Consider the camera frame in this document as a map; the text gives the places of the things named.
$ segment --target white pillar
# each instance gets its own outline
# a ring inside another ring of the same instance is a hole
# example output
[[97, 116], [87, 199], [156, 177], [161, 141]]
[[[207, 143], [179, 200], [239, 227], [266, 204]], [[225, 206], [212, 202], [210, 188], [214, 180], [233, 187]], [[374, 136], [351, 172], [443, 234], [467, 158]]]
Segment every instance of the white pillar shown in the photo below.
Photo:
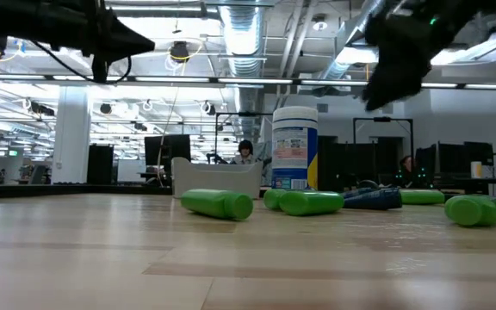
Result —
[[18, 184], [16, 180], [21, 178], [22, 161], [24, 160], [24, 148], [10, 147], [4, 159], [5, 184]]
[[53, 183], [87, 181], [91, 107], [87, 87], [60, 87], [51, 177]]

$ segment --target person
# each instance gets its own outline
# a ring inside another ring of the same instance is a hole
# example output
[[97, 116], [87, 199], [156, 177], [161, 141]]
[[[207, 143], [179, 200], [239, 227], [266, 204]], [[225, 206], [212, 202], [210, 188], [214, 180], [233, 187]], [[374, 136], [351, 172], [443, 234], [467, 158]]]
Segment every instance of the person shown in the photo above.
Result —
[[231, 164], [255, 164], [254, 146], [248, 140], [243, 140], [239, 143], [239, 155], [235, 156]]
[[412, 157], [405, 156], [400, 160], [401, 172], [411, 173], [412, 172]]
[[400, 160], [400, 178], [401, 187], [410, 188], [413, 186], [414, 178], [412, 177], [412, 157], [405, 156]]

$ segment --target ceiling light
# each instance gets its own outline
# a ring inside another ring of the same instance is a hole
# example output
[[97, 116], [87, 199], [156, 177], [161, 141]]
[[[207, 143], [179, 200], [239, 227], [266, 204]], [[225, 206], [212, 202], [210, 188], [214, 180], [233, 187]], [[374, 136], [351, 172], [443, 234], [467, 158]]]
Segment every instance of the ceiling light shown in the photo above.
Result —
[[146, 102], [143, 102], [143, 109], [145, 111], [152, 111], [152, 102], [151, 102], [151, 99], [148, 99]]
[[0, 74], [0, 80], [40, 80], [45, 79], [41, 75], [26, 75], [26, 74]]
[[207, 77], [136, 77], [140, 82], [162, 82], [162, 83], [209, 83]]
[[496, 84], [467, 84], [465, 90], [496, 90]]
[[225, 84], [292, 84], [292, 80], [286, 78], [222, 77], [218, 78], [218, 82]]
[[326, 15], [325, 14], [316, 14], [311, 19], [314, 22], [313, 29], [317, 31], [323, 31], [328, 27], [326, 23]]
[[367, 82], [364, 81], [350, 81], [350, 80], [302, 80], [302, 85], [314, 85], [314, 86], [365, 86]]
[[456, 88], [456, 84], [454, 84], [454, 83], [422, 83], [422, 87], [433, 88], [433, 89], [453, 89], [453, 88]]

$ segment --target container lid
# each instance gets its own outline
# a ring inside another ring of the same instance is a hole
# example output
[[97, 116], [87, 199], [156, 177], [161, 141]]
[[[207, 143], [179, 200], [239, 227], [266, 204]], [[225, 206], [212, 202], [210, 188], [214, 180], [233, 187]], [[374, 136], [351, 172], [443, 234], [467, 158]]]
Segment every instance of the container lid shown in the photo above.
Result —
[[281, 197], [281, 209], [288, 215], [301, 216], [306, 212], [309, 200], [303, 192], [287, 192]]
[[481, 220], [481, 205], [473, 199], [457, 199], [449, 206], [451, 219], [462, 226], [476, 225]]
[[238, 193], [226, 195], [223, 207], [225, 216], [235, 220], [246, 220], [253, 209], [254, 203], [248, 195]]
[[271, 210], [280, 210], [279, 200], [286, 193], [284, 189], [269, 189], [263, 195], [263, 204]]

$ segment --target pipe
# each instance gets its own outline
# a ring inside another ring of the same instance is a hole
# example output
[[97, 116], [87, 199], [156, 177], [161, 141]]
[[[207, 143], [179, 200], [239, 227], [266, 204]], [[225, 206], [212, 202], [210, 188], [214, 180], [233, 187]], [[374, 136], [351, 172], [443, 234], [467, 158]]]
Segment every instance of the pipe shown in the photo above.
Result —
[[294, 8], [294, 13], [292, 15], [292, 26], [288, 31], [288, 36], [286, 39], [286, 45], [284, 46], [284, 53], [282, 54], [281, 66], [279, 67], [278, 78], [282, 78], [282, 74], [286, 69], [286, 64], [288, 62], [288, 56], [290, 56], [290, 50], [292, 49], [292, 44], [294, 43], [294, 37], [296, 36], [296, 30], [298, 29], [298, 23], [301, 17], [301, 8], [303, 7], [304, 0], [296, 0], [296, 6]]
[[[223, 34], [228, 53], [238, 56], [259, 55], [262, 52], [264, 11], [258, 7], [219, 7], [223, 21]], [[236, 78], [258, 78], [262, 74], [262, 63], [258, 59], [229, 59], [231, 73]], [[264, 109], [263, 90], [237, 87], [234, 89], [238, 112], [260, 113]], [[261, 120], [240, 119], [244, 139], [257, 135], [253, 127]]]
[[[292, 75], [294, 74], [294, 68], [296, 67], [296, 64], [298, 62], [298, 58], [300, 57], [300, 51], [301, 51], [301, 48], [303, 47], [303, 42], [306, 39], [307, 30], [309, 29], [309, 24], [311, 23], [311, 20], [313, 17], [313, 12], [315, 11], [315, 7], [317, 6], [318, 3], [319, 3], [319, 0], [311, 0], [311, 2], [309, 3], [309, 7], [307, 8], [307, 12], [306, 12], [305, 21], [303, 22], [303, 25], [301, 26], [301, 32], [300, 32], [300, 35], [298, 36], [298, 39], [296, 40], [294, 52], [292, 53], [292, 59], [290, 60], [290, 64], [288, 65], [288, 70], [286, 72], [286, 78], [291, 78]], [[281, 107], [281, 108], [284, 107], [284, 105], [286, 104], [286, 101], [288, 100], [288, 97], [290, 96], [290, 92], [291, 92], [290, 87], [287, 87], [286, 93], [283, 96], [277, 97], [275, 109], [277, 107]]]
[[[354, 24], [345, 22], [340, 27], [337, 35], [337, 55], [336, 58], [326, 67], [319, 75], [319, 79], [340, 79], [349, 70], [351, 64], [337, 62], [338, 55], [342, 52], [345, 45], [353, 38], [357, 31], [364, 33], [367, 27], [369, 16], [378, 12], [386, 3], [385, 0], [366, 0], [361, 8], [361, 14], [356, 17]], [[330, 87], [318, 87], [313, 90], [314, 96], [325, 95]]]

